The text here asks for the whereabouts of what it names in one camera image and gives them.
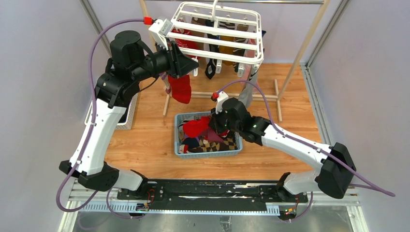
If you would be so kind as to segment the red beige christmas sock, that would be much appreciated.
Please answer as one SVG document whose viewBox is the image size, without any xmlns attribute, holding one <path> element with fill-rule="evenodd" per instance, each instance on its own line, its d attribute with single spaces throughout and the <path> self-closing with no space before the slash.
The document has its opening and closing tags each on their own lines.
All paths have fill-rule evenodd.
<svg viewBox="0 0 410 232">
<path fill-rule="evenodd" d="M 168 82 L 171 88 L 172 97 L 180 103 L 188 104 L 191 100 L 192 89 L 190 86 L 190 75 L 184 75 L 180 78 L 168 76 Z"/>
</svg>

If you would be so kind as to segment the white plastic sock hanger frame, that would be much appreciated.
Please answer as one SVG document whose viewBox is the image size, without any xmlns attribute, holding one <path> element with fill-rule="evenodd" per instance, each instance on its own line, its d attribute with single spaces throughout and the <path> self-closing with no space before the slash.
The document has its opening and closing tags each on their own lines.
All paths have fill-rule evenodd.
<svg viewBox="0 0 410 232">
<path fill-rule="evenodd" d="M 207 27 L 202 25 L 196 25 L 190 22 L 181 22 L 179 19 L 183 16 L 191 18 L 201 18 L 209 19 L 214 21 L 213 27 Z M 210 51 L 202 51 L 196 49 L 182 48 L 181 51 L 186 55 L 194 57 L 204 57 L 213 58 L 217 60 L 228 60 L 236 63 L 243 63 L 249 65 L 260 65 L 264 60 L 263 52 L 263 37 L 262 37 L 262 22 L 261 15 L 253 10 L 240 9 L 235 7 L 221 6 L 215 0 L 212 4 L 201 3 L 194 1 L 184 1 L 182 2 L 174 16 L 170 19 L 173 23 L 173 29 L 187 29 L 191 32 L 201 32 L 204 35 L 211 34 L 213 36 L 229 36 L 229 37 L 241 37 L 247 38 L 253 41 L 249 44 L 245 43 L 235 43 L 222 41 L 218 39 L 212 39 L 208 37 L 200 37 L 195 35 L 184 35 L 173 33 L 172 31 L 168 33 L 167 38 L 178 38 L 193 42 L 199 42 L 203 44 L 215 44 L 222 46 L 230 46 L 242 48 L 245 50 L 250 50 L 254 52 L 254 55 L 250 58 L 244 56 L 235 56 L 228 54 L 220 54 Z M 231 29 L 224 29 L 219 27 L 219 22 L 228 22 L 233 24 L 249 25 L 248 31 L 237 31 Z"/>
</svg>

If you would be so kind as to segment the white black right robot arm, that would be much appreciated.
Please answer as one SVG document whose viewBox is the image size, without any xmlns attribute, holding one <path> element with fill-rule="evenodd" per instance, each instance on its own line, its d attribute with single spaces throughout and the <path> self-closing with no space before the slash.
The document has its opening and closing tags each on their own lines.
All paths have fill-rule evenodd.
<svg viewBox="0 0 410 232">
<path fill-rule="evenodd" d="M 347 147 L 341 143 L 321 144 L 288 132 L 267 118 L 251 116 L 236 98 L 220 93 L 212 96 L 210 126 L 237 132 L 245 141 L 277 149 L 312 167 L 303 173 L 284 173 L 276 187 L 277 197 L 289 201 L 302 192 L 321 191 L 342 199 L 356 169 Z"/>
</svg>

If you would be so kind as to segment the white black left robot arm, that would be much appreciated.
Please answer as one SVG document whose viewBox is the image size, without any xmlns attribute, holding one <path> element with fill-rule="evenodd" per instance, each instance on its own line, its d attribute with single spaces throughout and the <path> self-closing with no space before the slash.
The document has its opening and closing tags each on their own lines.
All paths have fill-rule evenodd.
<svg viewBox="0 0 410 232">
<path fill-rule="evenodd" d="M 88 189 L 128 189 L 140 200 L 148 195 L 144 177 L 135 171 L 111 167 L 104 160 L 113 132 L 140 91 L 141 81 L 158 78 L 162 73 L 180 78 L 199 64 L 183 54 L 174 41 L 166 40 L 165 48 L 151 52 L 141 35 L 132 30 L 118 33 L 110 43 L 110 50 L 112 56 L 94 88 L 96 105 L 87 125 L 92 133 L 84 132 L 81 139 L 86 147 L 79 147 L 69 160 L 60 163 L 59 169 Z"/>
</svg>

